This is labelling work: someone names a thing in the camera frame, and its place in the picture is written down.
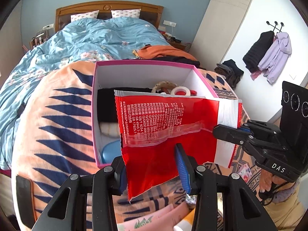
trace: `headboard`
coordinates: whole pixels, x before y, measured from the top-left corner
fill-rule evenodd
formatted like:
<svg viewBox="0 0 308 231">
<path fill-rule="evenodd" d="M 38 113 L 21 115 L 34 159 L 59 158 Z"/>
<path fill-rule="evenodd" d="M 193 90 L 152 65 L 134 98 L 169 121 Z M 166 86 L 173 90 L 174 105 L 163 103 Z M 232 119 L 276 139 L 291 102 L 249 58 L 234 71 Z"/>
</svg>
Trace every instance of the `headboard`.
<svg viewBox="0 0 308 231">
<path fill-rule="evenodd" d="M 164 9 L 163 6 L 129 1 L 95 1 L 58 8 L 56 10 L 55 31 L 58 32 L 69 24 L 71 15 L 99 10 L 97 19 L 107 20 L 112 18 L 111 10 L 139 8 L 141 9 L 140 19 L 158 28 Z"/>
</svg>

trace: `metal bolt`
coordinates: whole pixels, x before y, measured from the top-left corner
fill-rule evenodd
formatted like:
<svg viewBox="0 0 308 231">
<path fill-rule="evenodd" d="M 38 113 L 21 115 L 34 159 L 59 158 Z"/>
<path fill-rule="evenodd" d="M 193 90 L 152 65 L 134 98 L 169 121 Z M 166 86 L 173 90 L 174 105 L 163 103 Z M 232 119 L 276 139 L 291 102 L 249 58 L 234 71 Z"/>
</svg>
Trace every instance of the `metal bolt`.
<svg viewBox="0 0 308 231">
<path fill-rule="evenodd" d="M 198 170 L 199 172 L 204 172 L 204 171 L 205 171 L 205 166 L 198 166 L 198 167 L 197 167 L 197 170 Z"/>
<path fill-rule="evenodd" d="M 71 180 L 76 180 L 78 178 L 78 175 L 77 174 L 72 174 L 71 176 L 70 176 L 70 179 Z"/>
<path fill-rule="evenodd" d="M 231 177 L 235 180 L 238 180 L 240 178 L 240 175 L 238 173 L 232 173 Z"/>
<path fill-rule="evenodd" d="M 106 166 L 104 167 L 105 172 L 111 172 L 113 170 L 112 166 Z"/>
</svg>

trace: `human hand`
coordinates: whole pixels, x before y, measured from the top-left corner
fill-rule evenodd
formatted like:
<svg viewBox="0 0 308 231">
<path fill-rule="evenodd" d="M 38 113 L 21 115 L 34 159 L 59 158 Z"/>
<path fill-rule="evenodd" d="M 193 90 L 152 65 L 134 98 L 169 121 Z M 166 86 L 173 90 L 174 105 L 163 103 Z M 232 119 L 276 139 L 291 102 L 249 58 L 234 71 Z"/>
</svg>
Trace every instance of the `human hand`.
<svg viewBox="0 0 308 231">
<path fill-rule="evenodd" d="M 260 176 L 260 181 L 259 181 L 259 192 L 264 193 L 265 191 L 270 191 L 271 187 L 272 187 L 272 182 L 275 183 L 276 185 L 280 185 L 286 182 L 286 180 L 278 177 L 278 176 L 274 176 L 272 173 L 262 169 L 261 170 L 261 176 Z M 293 186 L 293 183 L 288 183 L 287 185 L 281 187 L 281 190 L 290 188 L 291 186 Z"/>
</svg>

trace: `nightstand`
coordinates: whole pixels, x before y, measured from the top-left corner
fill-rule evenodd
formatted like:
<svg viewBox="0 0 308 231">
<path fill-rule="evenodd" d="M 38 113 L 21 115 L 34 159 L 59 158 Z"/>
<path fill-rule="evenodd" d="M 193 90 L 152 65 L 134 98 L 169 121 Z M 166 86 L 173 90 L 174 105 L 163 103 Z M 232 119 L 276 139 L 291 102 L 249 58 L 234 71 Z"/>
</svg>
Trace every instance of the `nightstand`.
<svg viewBox="0 0 308 231">
<path fill-rule="evenodd" d="M 178 43 L 178 42 L 175 42 L 175 41 L 167 40 L 167 43 L 169 43 L 172 47 L 175 47 L 175 48 L 180 49 L 182 51 L 185 51 L 185 49 L 186 49 L 185 45 Z"/>
</svg>

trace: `blue floral duvet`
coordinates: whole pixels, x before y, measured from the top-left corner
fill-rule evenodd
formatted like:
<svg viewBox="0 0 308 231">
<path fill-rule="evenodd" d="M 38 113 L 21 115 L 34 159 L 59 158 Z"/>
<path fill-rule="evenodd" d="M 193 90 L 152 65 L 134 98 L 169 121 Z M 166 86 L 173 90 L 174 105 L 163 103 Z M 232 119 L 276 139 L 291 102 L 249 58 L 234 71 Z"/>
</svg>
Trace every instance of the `blue floral duvet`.
<svg viewBox="0 0 308 231">
<path fill-rule="evenodd" d="M 136 57 L 133 50 L 146 44 L 168 45 L 153 25 L 141 19 L 85 18 L 71 22 L 47 42 L 29 51 L 0 90 L 0 169 L 11 168 L 19 117 L 44 76 L 79 60 L 133 59 Z"/>
</svg>

